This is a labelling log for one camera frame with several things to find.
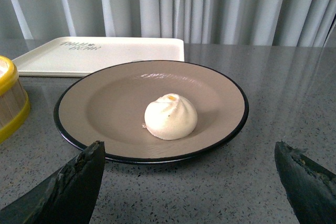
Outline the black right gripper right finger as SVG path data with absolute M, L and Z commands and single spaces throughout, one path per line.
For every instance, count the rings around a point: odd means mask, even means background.
M 276 142 L 275 162 L 298 221 L 335 223 L 335 174 L 285 142 Z

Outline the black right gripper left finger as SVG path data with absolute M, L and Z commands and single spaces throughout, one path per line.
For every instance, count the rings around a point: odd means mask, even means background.
M 96 141 L 1 209 L 1 223 L 89 223 L 104 166 L 104 143 Z

